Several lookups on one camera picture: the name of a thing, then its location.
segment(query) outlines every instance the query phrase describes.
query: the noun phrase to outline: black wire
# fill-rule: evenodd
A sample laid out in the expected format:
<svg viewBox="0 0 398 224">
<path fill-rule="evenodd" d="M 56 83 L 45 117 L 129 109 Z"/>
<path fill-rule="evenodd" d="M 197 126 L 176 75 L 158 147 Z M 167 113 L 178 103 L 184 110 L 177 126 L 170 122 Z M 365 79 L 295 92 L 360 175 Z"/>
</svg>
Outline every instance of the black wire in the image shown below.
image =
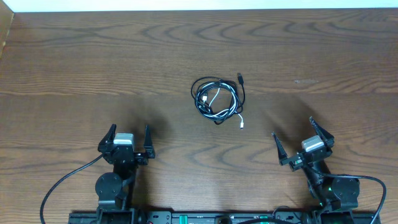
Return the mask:
<svg viewBox="0 0 398 224">
<path fill-rule="evenodd" d="M 200 84 L 197 88 L 196 94 L 194 94 L 193 87 L 195 86 L 195 84 L 197 82 L 199 82 L 200 80 L 204 80 L 204 79 L 216 79 L 218 81 L 205 82 L 205 83 Z M 238 80 L 239 80 L 239 84 L 242 86 L 242 91 L 243 91 L 243 100 L 242 101 L 239 99 L 237 84 L 234 81 L 223 80 L 222 78 L 218 78 L 218 77 L 203 77 L 203 78 L 197 79 L 191 86 L 191 96 L 192 96 L 193 100 L 195 101 L 195 106 L 197 107 L 197 110 L 199 111 L 199 113 L 203 117 L 212 120 L 217 125 L 222 124 L 225 120 L 232 117 L 232 115 L 234 115 L 234 114 L 242 113 L 243 112 L 243 104 L 246 101 L 246 93 L 245 93 L 244 87 L 243 87 L 243 78 L 240 73 L 238 74 Z M 218 116 L 210 118 L 208 116 L 212 116 L 217 113 L 215 113 L 212 110 L 211 106 L 207 102 L 203 102 L 202 97 L 203 97 L 203 95 L 207 94 L 210 90 L 214 90 L 216 88 L 222 88 L 222 89 L 225 89 L 225 90 L 231 92 L 232 97 L 231 97 L 231 102 L 229 103 L 229 108 L 228 108 L 227 112 L 225 112 L 224 114 L 219 114 Z M 236 104 L 237 104 L 235 110 L 233 109 L 234 99 L 236 99 Z"/>
<path fill-rule="evenodd" d="M 49 198 L 51 192 L 52 192 L 59 184 L 61 184 L 62 181 L 64 181 L 66 178 L 68 178 L 68 177 L 70 177 L 71 175 L 76 174 L 77 172 L 79 172 L 79 171 L 81 171 L 81 170 L 83 170 L 83 169 L 86 169 L 87 167 L 93 165 L 96 161 L 100 160 L 102 157 L 103 157 L 103 154 L 101 154 L 100 156 L 98 156 L 95 160 L 93 160 L 93 161 L 87 163 L 86 165 L 82 166 L 81 168 L 78 168 L 78 169 L 76 169 L 76 170 L 70 172 L 69 174 L 63 176 L 60 180 L 58 180 L 57 183 L 54 184 L 54 186 L 52 186 L 52 188 L 51 188 L 51 189 L 47 192 L 47 194 L 45 195 L 45 197 L 44 197 L 44 199 L 43 199 L 43 202 L 42 202 L 42 205 L 40 206 L 40 221 L 42 222 L 42 224 L 45 224 L 44 215 L 43 215 L 44 205 L 45 205 L 45 202 L 47 201 L 47 199 Z"/>
<path fill-rule="evenodd" d="M 376 220 L 377 216 L 379 216 L 381 208 L 383 207 L 384 201 L 386 200 L 386 194 L 387 194 L 387 187 L 384 184 L 383 181 L 375 178 L 375 177 L 370 177 L 370 176 L 365 176 L 365 175 L 347 175 L 347 174 L 325 174 L 322 173 L 320 171 L 317 171 L 315 169 L 312 169 L 312 167 L 305 165 L 305 167 L 307 167 L 311 172 L 314 172 L 318 175 L 322 175 L 324 177 L 331 177 L 331 178 L 355 178 L 355 179 L 367 179 L 367 180 L 373 180 L 376 181 L 377 183 L 379 183 L 381 185 L 381 187 L 383 187 L 383 195 L 381 197 L 381 201 L 379 206 L 377 207 L 376 212 L 373 215 L 373 218 L 371 220 L 371 222 L 369 224 L 373 224 L 374 221 Z"/>
<path fill-rule="evenodd" d="M 280 208 L 290 208 L 290 207 L 287 206 L 287 205 L 278 206 L 277 208 L 275 208 L 274 212 L 272 212 L 272 217 L 273 217 L 273 218 L 275 218 L 276 211 L 278 211 Z M 301 220 L 300 217 L 299 217 L 295 212 L 293 212 L 293 215 L 294 215 L 298 220 Z"/>
<path fill-rule="evenodd" d="M 272 222 L 272 223 L 276 223 L 276 224 L 292 224 L 291 222 L 279 220 L 276 218 L 255 218 L 252 220 L 240 222 L 238 224 L 253 224 L 253 223 L 260 223 L 260 222 Z"/>
</svg>

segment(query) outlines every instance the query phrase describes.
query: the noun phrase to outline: wood grain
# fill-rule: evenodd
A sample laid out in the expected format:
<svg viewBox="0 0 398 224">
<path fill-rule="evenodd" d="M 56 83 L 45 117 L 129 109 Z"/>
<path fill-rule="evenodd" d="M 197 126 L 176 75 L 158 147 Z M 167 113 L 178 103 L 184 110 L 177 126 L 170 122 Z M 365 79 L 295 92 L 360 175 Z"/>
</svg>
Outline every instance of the wood grain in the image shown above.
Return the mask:
<svg viewBox="0 0 398 224">
<path fill-rule="evenodd" d="M 276 131 L 292 155 L 314 118 L 336 137 L 333 173 L 373 175 L 398 212 L 398 24 L 395 9 L 73 12 L 16 14 L 0 63 L 0 222 L 38 223 L 43 196 L 94 159 L 112 123 L 152 127 L 157 158 L 141 167 L 134 203 L 174 210 L 307 208 L 302 172 L 277 162 Z M 245 129 L 201 117 L 194 80 L 244 75 Z M 217 100 L 228 96 L 221 94 Z M 99 161 L 61 184 L 48 223 L 94 210 Z M 358 210 L 381 187 L 361 181 Z"/>
</svg>

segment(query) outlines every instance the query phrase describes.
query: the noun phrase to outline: wooden tabletop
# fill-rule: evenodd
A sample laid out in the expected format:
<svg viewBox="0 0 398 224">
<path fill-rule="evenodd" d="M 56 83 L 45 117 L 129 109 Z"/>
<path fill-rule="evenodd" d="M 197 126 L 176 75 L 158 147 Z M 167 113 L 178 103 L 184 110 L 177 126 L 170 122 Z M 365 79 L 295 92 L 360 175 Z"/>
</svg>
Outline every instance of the wooden tabletop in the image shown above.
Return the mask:
<svg viewBox="0 0 398 224">
<path fill-rule="evenodd" d="M 139 168 L 134 203 L 178 210 L 308 208 L 301 170 L 278 164 L 313 136 L 335 135 L 334 174 L 371 175 L 388 188 L 383 223 L 398 216 L 396 9 L 74 12 L 16 14 L 0 62 L 0 222 L 38 223 L 56 181 L 99 155 L 112 123 L 156 159 Z M 191 84 L 213 75 L 246 89 L 244 129 L 203 118 Z M 229 100 L 220 94 L 215 103 Z M 101 160 L 50 196 L 48 223 L 95 210 Z M 358 210 L 381 186 L 361 181 Z"/>
</svg>

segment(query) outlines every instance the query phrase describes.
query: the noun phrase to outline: white background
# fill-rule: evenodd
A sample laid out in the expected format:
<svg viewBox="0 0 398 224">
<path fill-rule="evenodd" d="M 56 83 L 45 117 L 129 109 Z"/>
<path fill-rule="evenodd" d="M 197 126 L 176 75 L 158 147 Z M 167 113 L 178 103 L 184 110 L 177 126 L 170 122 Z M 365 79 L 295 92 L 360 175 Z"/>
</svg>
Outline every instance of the white background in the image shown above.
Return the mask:
<svg viewBox="0 0 398 224">
<path fill-rule="evenodd" d="M 398 7 L 398 0 L 3 0 L 14 12 Z"/>
</svg>

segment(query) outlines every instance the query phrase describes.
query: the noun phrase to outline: cardboard edge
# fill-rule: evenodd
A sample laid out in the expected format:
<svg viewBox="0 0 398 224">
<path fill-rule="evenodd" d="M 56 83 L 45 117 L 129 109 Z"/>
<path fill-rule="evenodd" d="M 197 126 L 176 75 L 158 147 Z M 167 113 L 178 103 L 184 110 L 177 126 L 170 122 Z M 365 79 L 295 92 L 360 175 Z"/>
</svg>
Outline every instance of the cardboard edge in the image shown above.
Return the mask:
<svg viewBox="0 0 398 224">
<path fill-rule="evenodd" d="M 2 56 L 2 51 L 6 46 L 6 39 L 10 33 L 10 27 L 12 20 L 14 19 L 14 12 L 0 0 L 0 59 Z"/>
</svg>

